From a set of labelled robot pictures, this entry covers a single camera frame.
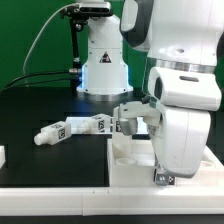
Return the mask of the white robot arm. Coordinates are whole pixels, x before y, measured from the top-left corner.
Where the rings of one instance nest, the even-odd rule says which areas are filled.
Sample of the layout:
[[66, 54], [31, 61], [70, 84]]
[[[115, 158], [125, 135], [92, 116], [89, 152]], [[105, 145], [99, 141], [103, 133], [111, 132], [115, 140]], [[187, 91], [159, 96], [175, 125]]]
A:
[[165, 186], [198, 172], [221, 103], [214, 69], [222, 7], [224, 0], [125, 0], [118, 32], [147, 54], [146, 98], [113, 111], [111, 185]]

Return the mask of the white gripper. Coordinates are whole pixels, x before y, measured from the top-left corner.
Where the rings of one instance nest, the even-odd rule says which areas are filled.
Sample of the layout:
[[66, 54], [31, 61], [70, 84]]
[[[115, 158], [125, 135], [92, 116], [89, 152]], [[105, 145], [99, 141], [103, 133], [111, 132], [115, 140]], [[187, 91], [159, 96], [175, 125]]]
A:
[[175, 184], [175, 177], [191, 178], [199, 169], [210, 130], [210, 113], [221, 103], [213, 74], [154, 67], [147, 88], [150, 101], [123, 103], [118, 117], [124, 135], [137, 132], [137, 119], [148, 126], [159, 167], [158, 186]]

